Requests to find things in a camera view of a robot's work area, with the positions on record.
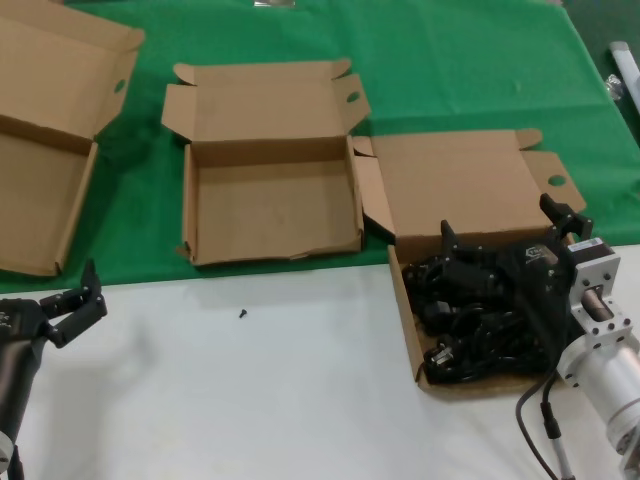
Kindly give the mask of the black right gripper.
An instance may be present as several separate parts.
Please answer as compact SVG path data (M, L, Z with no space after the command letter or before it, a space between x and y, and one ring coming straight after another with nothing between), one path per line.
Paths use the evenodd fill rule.
M499 248L465 244L446 220L440 223L443 274L463 288L498 288L507 279L515 306L539 338L549 363L556 365L571 330L570 274L565 241L589 240L590 218L544 193L539 207L551 226L537 239Z

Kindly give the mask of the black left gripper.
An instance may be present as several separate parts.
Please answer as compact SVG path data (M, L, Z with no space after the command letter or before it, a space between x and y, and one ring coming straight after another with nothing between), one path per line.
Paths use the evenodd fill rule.
M48 316L65 316L55 326ZM51 341L61 349L107 315L102 285L95 263L89 259L80 286L53 294L38 302L1 300L1 349L41 348Z

